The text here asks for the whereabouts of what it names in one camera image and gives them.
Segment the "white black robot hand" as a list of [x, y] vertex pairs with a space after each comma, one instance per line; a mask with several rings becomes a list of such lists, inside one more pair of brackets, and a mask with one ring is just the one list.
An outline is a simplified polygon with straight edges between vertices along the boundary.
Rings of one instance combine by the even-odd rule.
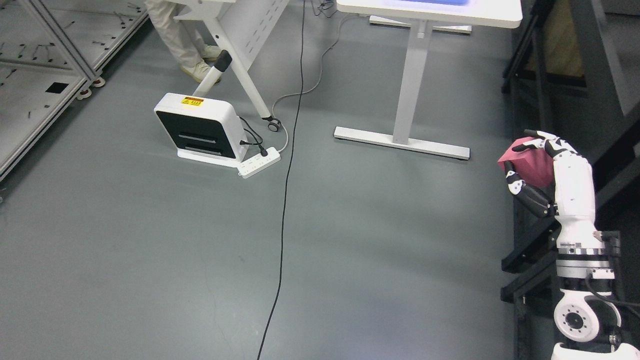
[[541, 130], [525, 130], [531, 140], [512, 147], [514, 152], [544, 150], [552, 160], [554, 196], [528, 184], [514, 164], [506, 161], [505, 180], [510, 194], [539, 218], [554, 216], [560, 224], [557, 249], [563, 255], [598, 255], [605, 245], [596, 235], [595, 188], [590, 162], [561, 137]]

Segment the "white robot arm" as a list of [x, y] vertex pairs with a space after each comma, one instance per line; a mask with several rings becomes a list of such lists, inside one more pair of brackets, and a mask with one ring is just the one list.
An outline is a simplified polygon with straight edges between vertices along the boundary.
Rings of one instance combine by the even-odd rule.
[[624, 342], [623, 318], [616, 299], [616, 269], [621, 258], [620, 231], [596, 231], [597, 247], [563, 244], [555, 261], [562, 294], [554, 323], [566, 338], [558, 342], [553, 360], [637, 360], [639, 350]]

